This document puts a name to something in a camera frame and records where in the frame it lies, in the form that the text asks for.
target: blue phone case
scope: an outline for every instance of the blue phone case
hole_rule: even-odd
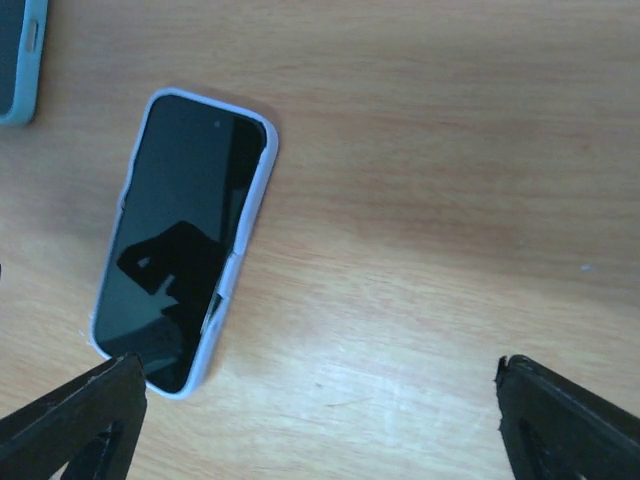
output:
[[[0,125],[33,117],[48,0],[0,0]]]

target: tabletop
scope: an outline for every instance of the tabletop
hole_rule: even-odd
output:
[[[211,371],[148,393],[129,478],[512,478],[515,353],[640,415],[636,2],[50,4],[0,131],[0,415],[102,361],[129,154],[181,81],[269,105],[281,149]]]

